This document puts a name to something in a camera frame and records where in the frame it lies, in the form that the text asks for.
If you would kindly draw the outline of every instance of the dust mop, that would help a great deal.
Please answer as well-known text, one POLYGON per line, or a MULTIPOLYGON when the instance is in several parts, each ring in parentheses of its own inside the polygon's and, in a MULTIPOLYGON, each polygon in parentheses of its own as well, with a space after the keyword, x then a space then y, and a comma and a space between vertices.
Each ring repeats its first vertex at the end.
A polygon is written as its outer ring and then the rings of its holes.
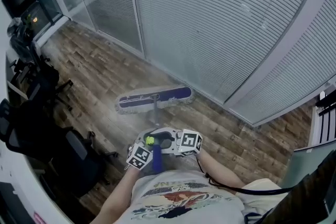
POLYGON ((115 107, 119 114, 136 114, 153 110, 155 102, 155 107, 163 109, 190 104, 194 99, 194 90, 184 85, 143 88, 118 96, 115 107))

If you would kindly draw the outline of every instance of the person's left arm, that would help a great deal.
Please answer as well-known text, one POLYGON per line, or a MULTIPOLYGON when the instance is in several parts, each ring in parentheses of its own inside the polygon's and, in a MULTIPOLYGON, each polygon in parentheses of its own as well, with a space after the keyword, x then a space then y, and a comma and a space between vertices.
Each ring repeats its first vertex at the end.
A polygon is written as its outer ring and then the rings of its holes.
POLYGON ((132 189, 139 178, 139 173, 140 171, 133 166, 127 169, 91 224, 112 224, 120 218, 130 205, 132 189))

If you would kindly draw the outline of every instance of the person's right arm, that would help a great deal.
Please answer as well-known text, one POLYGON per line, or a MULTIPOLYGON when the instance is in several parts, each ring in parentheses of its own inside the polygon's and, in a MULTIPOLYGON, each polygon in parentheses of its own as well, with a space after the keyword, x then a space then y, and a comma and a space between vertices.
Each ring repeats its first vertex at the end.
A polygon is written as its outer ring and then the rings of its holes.
POLYGON ((234 172, 212 158, 204 149, 201 148, 197 158, 204 172, 208 173, 217 182, 235 188, 242 188, 245 186, 245 184, 234 172))

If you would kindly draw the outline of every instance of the person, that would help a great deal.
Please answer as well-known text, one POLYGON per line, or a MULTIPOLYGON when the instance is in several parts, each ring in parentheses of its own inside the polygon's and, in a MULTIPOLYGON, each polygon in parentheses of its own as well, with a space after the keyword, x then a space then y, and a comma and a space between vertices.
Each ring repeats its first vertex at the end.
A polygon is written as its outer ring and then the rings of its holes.
MULTIPOLYGON (((197 158, 204 171, 227 186, 253 190, 279 188, 269 179, 245 185, 227 167, 201 148, 197 158)), ((265 214, 286 194, 253 196, 214 187, 204 174, 171 170, 139 178, 130 166, 91 224, 124 223, 244 223, 244 216, 265 214)))

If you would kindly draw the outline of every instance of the blue mop handle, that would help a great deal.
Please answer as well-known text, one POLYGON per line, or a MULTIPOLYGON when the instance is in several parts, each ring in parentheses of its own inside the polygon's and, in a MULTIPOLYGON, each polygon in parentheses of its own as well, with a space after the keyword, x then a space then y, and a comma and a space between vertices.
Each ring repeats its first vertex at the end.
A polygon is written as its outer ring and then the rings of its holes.
POLYGON ((161 145, 153 145, 153 170, 156 173, 163 172, 161 145))

